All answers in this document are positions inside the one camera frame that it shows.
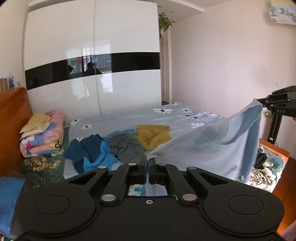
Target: glossy white panel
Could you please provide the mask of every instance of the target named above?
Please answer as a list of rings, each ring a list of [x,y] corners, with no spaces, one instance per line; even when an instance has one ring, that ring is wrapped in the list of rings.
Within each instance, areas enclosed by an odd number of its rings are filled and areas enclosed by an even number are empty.
[[[25,70],[94,54],[95,0],[76,0],[29,12],[25,30]]]
[[[96,0],[95,54],[159,52],[157,4]]]
[[[28,96],[33,113],[61,110],[66,123],[100,115],[94,75],[31,89]]]
[[[160,70],[96,76],[101,114],[161,105]]]

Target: black pole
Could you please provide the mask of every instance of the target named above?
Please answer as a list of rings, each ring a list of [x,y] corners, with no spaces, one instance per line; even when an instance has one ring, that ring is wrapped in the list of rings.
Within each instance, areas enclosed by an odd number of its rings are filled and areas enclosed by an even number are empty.
[[[276,143],[277,135],[279,133],[279,128],[281,125],[281,119],[282,119],[281,115],[273,115],[270,131],[267,138],[267,141],[270,142],[271,144]]]

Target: black glass stripe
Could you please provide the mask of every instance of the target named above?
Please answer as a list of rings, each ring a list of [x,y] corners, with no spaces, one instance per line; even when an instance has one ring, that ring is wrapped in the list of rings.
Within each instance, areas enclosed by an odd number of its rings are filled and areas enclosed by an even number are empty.
[[[95,74],[160,69],[158,52],[112,53],[65,59],[25,71],[27,90]]]

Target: wardrobe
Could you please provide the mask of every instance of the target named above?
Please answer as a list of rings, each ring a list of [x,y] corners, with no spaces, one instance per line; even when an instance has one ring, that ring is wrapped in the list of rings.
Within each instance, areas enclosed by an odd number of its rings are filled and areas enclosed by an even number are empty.
[[[161,105],[157,4],[75,0],[29,12],[24,69],[33,112],[74,119]]]

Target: hanging plant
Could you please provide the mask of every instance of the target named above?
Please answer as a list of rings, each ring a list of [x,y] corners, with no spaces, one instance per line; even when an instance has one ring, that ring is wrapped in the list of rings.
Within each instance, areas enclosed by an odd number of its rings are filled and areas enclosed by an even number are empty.
[[[174,21],[169,20],[169,18],[166,16],[164,12],[160,13],[158,15],[159,20],[159,37],[162,37],[161,31],[163,33],[168,30],[170,26],[173,26]]]

